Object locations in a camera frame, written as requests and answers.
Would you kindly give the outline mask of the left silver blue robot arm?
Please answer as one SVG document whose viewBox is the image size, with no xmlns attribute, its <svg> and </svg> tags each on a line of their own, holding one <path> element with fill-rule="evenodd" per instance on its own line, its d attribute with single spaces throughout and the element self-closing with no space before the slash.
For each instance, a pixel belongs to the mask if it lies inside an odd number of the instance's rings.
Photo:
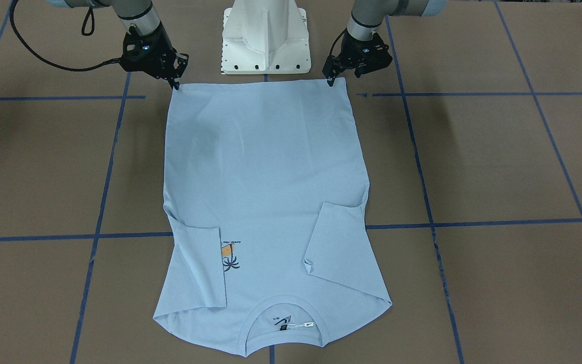
<svg viewBox="0 0 582 364">
<path fill-rule="evenodd" d="M 323 65 L 328 86 L 346 70 L 360 78 L 390 66 L 390 46 L 378 34 L 386 17 L 436 16 L 445 5 L 446 1 L 355 1 L 347 26 L 334 40 Z"/>
</svg>

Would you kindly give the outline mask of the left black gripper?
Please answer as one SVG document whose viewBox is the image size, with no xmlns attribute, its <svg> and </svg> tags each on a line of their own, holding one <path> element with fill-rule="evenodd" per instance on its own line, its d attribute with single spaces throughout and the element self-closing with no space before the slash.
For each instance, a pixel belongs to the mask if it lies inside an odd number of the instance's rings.
<svg viewBox="0 0 582 364">
<path fill-rule="evenodd" d="M 372 32 L 372 39 L 358 40 L 351 36 L 348 30 L 343 30 L 337 40 L 341 40 L 341 53 L 332 54 L 336 41 L 333 42 L 329 56 L 323 65 L 322 74 L 326 83 L 332 87 L 335 79 L 346 70 L 353 70 L 354 76 L 360 78 L 363 74 L 369 74 L 385 69 L 393 62 L 390 55 L 390 46 L 383 41 L 377 32 Z"/>
</svg>

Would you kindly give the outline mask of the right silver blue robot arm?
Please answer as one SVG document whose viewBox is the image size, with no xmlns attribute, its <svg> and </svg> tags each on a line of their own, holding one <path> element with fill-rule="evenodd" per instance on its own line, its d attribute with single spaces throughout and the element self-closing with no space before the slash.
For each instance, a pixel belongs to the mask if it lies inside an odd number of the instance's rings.
<svg viewBox="0 0 582 364">
<path fill-rule="evenodd" d="M 48 1 L 60 8 L 111 7 L 126 30 L 118 64 L 126 72 L 143 72 L 178 89 L 188 55 L 172 46 L 152 1 Z"/>
</svg>

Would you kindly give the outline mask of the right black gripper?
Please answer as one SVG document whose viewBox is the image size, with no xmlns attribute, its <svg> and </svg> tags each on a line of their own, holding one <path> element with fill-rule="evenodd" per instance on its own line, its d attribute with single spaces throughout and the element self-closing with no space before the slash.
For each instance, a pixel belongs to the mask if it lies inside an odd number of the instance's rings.
<svg viewBox="0 0 582 364">
<path fill-rule="evenodd" d="M 189 55 L 178 53 L 172 46 L 163 25 L 147 35 L 139 35 L 136 26 L 125 33 L 120 65 L 127 72 L 145 72 L 179 90 L 188 61 Z"/>
</svg>

